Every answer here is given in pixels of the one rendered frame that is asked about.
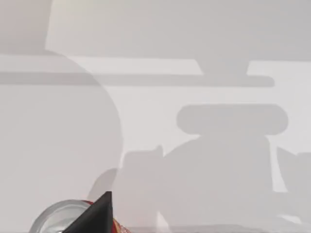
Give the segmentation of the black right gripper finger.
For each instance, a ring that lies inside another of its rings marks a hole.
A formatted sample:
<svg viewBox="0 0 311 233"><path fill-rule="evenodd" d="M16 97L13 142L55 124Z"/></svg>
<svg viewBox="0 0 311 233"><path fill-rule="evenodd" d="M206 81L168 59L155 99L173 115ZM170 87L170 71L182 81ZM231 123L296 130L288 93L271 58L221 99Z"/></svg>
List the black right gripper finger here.
<svg viewBox="0 0 311 233"><path fill-rule="evenodd" d="M106 191L62 233L112 233L112 192Z"/></svg>

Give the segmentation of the red and white can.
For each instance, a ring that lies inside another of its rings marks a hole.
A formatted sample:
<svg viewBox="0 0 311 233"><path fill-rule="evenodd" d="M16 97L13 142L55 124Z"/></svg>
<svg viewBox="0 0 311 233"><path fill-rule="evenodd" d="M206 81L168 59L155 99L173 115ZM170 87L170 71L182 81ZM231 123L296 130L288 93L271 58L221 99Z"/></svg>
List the red and white can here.
<svg viewBox="0 0 311 233"><path fill-rule="evenodd" d="M62 233L94 202L64 200L45 209L33 222L29 233ZM131 233L113 218L112 233Z"/></svg>

